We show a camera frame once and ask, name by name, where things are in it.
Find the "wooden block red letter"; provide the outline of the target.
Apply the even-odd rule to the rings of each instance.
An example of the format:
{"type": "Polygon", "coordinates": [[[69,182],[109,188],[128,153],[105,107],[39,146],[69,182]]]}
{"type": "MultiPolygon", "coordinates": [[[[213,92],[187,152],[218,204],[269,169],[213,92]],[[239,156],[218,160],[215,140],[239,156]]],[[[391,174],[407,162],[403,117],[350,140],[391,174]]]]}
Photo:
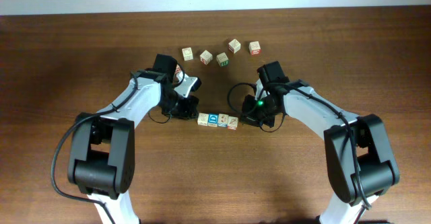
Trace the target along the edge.
{"type": "Polygon", "coordinates": [[[208,50],[204,50],[200,55],[199,55],[200,61],[205,64],[208,65],[212,59],[213,59],[213,55],[208,51],[208,50]]]}

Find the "wooden block red leaf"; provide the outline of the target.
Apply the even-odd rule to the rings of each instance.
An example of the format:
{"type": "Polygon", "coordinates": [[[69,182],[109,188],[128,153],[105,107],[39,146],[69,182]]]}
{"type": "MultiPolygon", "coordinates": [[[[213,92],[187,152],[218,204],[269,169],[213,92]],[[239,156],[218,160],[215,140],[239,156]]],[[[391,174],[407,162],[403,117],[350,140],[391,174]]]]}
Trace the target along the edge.
{"type": "Polygon", "coordinates": [[[231,130],[236,130],[238,127],[238,118],[235,116],[228,117],[227,128],[231,130]]]}

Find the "wooden block green yellow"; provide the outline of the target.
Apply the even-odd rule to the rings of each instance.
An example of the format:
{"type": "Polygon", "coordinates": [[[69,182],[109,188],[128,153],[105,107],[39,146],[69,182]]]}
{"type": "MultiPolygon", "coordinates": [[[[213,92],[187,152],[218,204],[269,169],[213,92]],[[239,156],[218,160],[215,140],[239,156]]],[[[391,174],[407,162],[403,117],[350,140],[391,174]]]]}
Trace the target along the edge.
{"type": "Polygon", "coordinates": [[[198,125],[207,126],[208,118],[209,118],[209,114],[200,112],[197,119],[198,125]]]}

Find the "wooden block red side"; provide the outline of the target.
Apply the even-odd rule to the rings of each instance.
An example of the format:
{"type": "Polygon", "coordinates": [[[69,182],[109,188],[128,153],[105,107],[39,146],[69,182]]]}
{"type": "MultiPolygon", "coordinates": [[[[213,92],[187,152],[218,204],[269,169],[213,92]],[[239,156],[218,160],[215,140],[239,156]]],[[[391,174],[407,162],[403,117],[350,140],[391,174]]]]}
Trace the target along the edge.
{"type": "Polygon", "coordinates": [[[178,81],[181,81],[183,79],[183,71],[179,65],[176,66],[176,71],[174,75],[178,79],[178,81]]]}

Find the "plain wooden block outline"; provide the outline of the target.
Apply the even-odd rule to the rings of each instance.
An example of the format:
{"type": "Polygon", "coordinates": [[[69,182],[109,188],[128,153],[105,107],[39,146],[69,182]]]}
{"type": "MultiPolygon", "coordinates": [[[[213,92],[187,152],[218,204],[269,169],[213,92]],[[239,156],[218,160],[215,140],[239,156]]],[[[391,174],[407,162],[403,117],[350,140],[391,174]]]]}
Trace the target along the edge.
{"type": "Polygon", "coordinates": [[[191,47],[183,48],[182,49],[183,59],[184,61],[191,61],[193,60],[193,51],[191,47]]]}

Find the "wooden block green side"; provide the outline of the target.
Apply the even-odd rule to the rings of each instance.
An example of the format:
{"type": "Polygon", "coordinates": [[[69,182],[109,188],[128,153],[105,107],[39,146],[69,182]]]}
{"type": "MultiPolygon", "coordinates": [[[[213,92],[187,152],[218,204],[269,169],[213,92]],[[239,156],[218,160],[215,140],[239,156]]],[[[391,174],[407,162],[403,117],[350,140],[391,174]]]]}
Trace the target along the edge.
{"type": "Polygon", "coordinates": [[[216,61],[218,62],[218,65],[221,67],[225,67],[229,64],[229,58],[226,53],[220,53],[216,56],[216,61]]]}

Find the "wooden block red bottom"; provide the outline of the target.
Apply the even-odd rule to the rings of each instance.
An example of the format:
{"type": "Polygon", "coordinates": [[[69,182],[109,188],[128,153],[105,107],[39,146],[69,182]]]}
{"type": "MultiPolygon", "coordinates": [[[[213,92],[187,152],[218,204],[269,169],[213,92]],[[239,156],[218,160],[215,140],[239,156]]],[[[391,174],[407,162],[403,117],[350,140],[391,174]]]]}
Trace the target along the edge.
{"type": "Polygon", "coordinates": [[[261,53],[261,46],[259,41],[250,42],[248,46],[251,55],[257,55],[261,53]]]}

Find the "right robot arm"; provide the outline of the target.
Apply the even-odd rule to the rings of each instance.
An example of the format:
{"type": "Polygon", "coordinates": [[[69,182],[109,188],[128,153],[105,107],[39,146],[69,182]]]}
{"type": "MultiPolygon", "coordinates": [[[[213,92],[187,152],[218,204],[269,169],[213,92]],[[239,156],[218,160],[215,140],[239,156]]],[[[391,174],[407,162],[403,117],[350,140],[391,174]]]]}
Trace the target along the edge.
{"type": "Polygon", "coordinates": [[[307,82],[290,81],[277,61],[259,67],[257,73],[254,94],[245,97],[240,121],[272,133],[280,114],[300,121],[322,138],[333,196],[317,221],[359,223],[372,203],[400,180],[381,118],[341,109],[307,82]]]}

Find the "wooden block red I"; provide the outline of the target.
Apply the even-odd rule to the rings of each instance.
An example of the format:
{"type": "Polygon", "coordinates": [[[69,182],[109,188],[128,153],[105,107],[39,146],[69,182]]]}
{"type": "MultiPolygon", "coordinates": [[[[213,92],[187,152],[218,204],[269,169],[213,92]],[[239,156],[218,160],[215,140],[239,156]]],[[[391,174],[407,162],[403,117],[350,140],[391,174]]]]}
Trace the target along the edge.
{"type": "Polygon", "coordinates": [[[233,39],[228,43],[228,48],[230,52],[236,54],[241,48],[241,43],[237,39],[233,39]]]}

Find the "blue 5 wooden block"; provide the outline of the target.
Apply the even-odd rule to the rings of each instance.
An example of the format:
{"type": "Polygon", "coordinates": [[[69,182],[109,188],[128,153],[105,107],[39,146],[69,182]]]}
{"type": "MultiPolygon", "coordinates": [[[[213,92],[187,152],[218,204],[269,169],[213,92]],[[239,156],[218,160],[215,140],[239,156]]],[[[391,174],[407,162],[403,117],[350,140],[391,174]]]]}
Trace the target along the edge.
{"type": "Polygon", "coordinates": [[[218,114],[218,126],[227,127],[229,116],[227,114],[218,114]]]}

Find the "blue D wooden block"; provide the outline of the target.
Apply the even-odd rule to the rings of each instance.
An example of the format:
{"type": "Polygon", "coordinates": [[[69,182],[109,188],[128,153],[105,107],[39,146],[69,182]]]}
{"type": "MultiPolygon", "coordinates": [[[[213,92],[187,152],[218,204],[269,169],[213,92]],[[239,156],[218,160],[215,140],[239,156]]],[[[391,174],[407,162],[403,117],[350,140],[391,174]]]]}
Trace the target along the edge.
{"type": "Polygon", "coordinates": [[[209,114],[207,125],[212,127],[218,127],[218,114],[209,114]]]}

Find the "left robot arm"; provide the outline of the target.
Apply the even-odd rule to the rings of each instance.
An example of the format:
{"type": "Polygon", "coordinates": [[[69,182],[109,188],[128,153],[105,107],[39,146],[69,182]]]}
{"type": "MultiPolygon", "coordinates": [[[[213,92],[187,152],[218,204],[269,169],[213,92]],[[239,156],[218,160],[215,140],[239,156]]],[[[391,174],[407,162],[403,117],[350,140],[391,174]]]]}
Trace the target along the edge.
{"type": "Polygon", "coordinates": [[[95,114],[81,113],[71,130],[68,180],[96,205],[103,223],[140,223],[129,187],[135,172],[135,129],[156,106],[168,118],[196,118],[201,80],[158,54],[153,67],[131,73],[127,88],[95,114]]]}

